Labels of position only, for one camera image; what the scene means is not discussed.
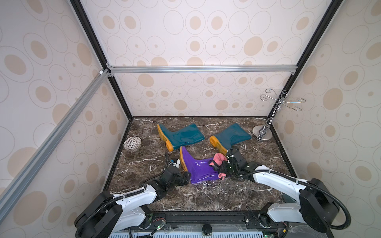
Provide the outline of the purple rubber boot yellow sole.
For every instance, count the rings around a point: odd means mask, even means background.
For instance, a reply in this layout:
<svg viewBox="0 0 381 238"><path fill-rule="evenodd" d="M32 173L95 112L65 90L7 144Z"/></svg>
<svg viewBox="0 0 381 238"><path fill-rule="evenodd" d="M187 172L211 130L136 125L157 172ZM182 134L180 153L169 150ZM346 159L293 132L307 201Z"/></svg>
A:
<svg viewBox="0 0 381 238"><path fill-rule="evenodd" d="M180 147L180 161L184 171L191 173L190 183L200 183L203 181L220 180L218 172L209 165L209 159L198 160L191 156L184 146Z"/></svg>

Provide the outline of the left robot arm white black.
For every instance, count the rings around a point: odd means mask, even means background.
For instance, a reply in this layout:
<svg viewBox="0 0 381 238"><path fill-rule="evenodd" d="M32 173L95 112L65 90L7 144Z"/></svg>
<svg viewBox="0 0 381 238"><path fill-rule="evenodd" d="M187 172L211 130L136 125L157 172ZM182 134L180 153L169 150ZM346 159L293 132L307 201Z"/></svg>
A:
<svg viewBox="0 0 381 238"><path fill-rule="evenodd" d="M149 226L152 213L147 205L163 199L177 186L190 183L191 173L180 157L166 161L165 169L141 186L127 193L111 194L106 190L84 209L75 219L75 237L106 238L109 235L130 227Z"/></svg>

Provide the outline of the pink cloth black trim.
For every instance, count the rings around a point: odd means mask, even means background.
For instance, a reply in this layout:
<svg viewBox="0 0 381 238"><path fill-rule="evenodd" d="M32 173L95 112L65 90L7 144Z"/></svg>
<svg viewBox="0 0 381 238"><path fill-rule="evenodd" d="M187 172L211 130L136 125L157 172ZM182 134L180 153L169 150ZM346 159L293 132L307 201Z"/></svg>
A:
<svg viewBox="0 0 381 238"><path fill-rule="evenodd" d="M224 180L227 176L228 160L222 153L216 153L212 160L209 161L209 165L218 172L218 178Z"/></svg>

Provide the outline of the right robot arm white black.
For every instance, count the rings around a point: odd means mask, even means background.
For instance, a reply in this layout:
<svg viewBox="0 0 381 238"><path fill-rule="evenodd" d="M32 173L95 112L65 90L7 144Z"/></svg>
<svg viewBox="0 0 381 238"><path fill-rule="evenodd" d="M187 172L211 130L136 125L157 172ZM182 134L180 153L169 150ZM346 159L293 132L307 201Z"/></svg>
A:
<svg viewBox="0 0 381 238"><path fill-rule="evenodd" d="M264 184L293 199L292 203L269 202L258 212L256 221L265 229L273 223L291 222L328 234L351 225L349 210L319 179L299 179L254 161L248 162L238 149L228 150L226 159L215 166L223 177L234 176Z"/></svg>

